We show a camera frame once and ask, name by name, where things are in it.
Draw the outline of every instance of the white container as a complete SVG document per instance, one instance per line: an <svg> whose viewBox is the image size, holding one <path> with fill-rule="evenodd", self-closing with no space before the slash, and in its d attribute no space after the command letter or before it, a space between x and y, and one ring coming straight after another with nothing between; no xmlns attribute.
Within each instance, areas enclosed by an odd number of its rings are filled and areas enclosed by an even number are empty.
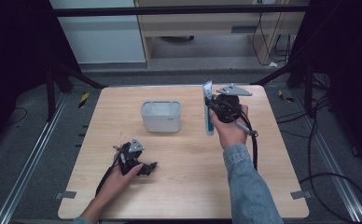
<svg viewBox="0 0 362 224"><path fill-rule="evenodd" d="M152 133L176 133L181 129L181 104L177 101L147 101L141 106L146 130Z"/></svg>

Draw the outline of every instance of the denim shirt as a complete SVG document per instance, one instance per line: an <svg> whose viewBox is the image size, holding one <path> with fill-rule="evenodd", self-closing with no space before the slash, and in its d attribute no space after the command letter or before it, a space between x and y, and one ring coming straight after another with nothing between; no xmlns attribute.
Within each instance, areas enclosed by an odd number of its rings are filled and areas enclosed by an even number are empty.
<svg viewBox="0 0 362 224"><path fill-rule="evenodd" d="M234 145L223 153L230 185L232 223L283 223L266 182L254 169L246 146ZM73 224L92 222L77 217Z"/></svg>

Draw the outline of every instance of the human hand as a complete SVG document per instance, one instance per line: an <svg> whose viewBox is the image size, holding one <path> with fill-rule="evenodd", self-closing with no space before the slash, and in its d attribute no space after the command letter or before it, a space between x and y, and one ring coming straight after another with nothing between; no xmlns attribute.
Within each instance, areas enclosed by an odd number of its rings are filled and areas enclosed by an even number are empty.
<svg viewBox="0 0 362 224"><path fill-rule="evenodd" d="M142 163L136 165L126 175L122 175L119 166L114 167L106 181L103 183L99 194L91 200L88 207L81 214L81 217L96 223L106 207L112 203L124 189L126 189L142 167Z"/></svg>
<svg viewBox="0 0 362 224"><path fill-rule="evenodd" d="M242 111L248 115L248 106L242 105ZM223 123L218 120L216 113L210 110L210 118L213 125L216 127L219 135L219 142L223 149L231 147L235 144L245 144L247 141L247 133L237 126L236 122Z"/></svg>
<svg viewBox="0 0 362 224"><path fill-rule="evenodd" d="M136 165L126 175L122 174L118 165L114 167L100 189L99 194L97 194L96 199L102 200L103 203L111 203L126 189L142 167L142 163Z"/></svg>

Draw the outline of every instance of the table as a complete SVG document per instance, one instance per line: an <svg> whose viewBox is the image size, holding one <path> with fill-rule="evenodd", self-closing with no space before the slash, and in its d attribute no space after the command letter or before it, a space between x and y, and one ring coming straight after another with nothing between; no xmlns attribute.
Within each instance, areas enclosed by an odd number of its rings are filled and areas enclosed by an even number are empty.
<svg viewBox="0 0 362 224"><path fill-rule="evenodd" d="M213 92L226 85L213 86ZM239 86L253 92L241 96L258 131L258 171L266 180L283 218L307 217L305 200L290 192L300 186L261 86ZM149 133L140 115L143 102L176 100L182 106L178 133ZM80 149L59 217L80 215L94 197L106 169L120 146L134 137L146 149L139 161L158 162L149 176L137 176L130 187L103 214L111 219L231 218L227 171L217 133L204 128L202 86L138 86L103 89ZM251 139L247 147L251 152Z"/></svg>

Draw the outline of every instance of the black object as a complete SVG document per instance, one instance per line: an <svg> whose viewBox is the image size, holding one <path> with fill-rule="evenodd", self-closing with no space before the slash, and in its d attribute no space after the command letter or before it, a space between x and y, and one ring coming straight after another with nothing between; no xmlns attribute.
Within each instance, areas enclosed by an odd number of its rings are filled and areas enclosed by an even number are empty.
<svg viewBox="0 0 362 224"><path fill-rule="evenodd" d="M129 173L129 171L136 165L141 164L137 158L140 157L143 151L130 151L131 143L128 142L123 144L120 149L119 156L118 156L118 164L120 166L120 171L123 175ZM149 165L143 163L143 167L137 173L137 175L150 175L151 172L155 169L157 162L153 162Z"/></svg>
<svg viewBox="0 0 362 224"><path fill-rule="evenodd" d="M143 153L142 150L133 151L130 152L131 143L127 142L123 144L121 147L117 147L117 154L114 156L114 161L112 162L112 165L108 167L107 171L105 172L102 180L100 181L99 186L96 189L96 194L99 194L100 190L102 189L102 186L108 176L111 174L111 171L118 165L120 167L120 171L123 175L126 175L129 173L129 171L136 165L141 164L137 160L137 158ZM143 163L143 167L141 167L141 170L137 173L137 175L150 175L151 172L155 169L157 162L153 162L149 165Z"/></svg>
<svg viewBox="0 0 362 224"><path fill-rule="evenodd" d="M211 14L211 13L258 13L298 12L312 8L309 4L274 5L221 5L221 6L177 6L177 7L106 7L35 10L33 14L56 17L127 16L127 15L169 15L169 14Z"/></svg>
<svg viewBox="0 0 362 224"><path fill-rule="evenodd" d="M240 117L242 106L237 95L213 95L213 99L205 98L205 104L212 109L219 121L231 123Z"/></svg>

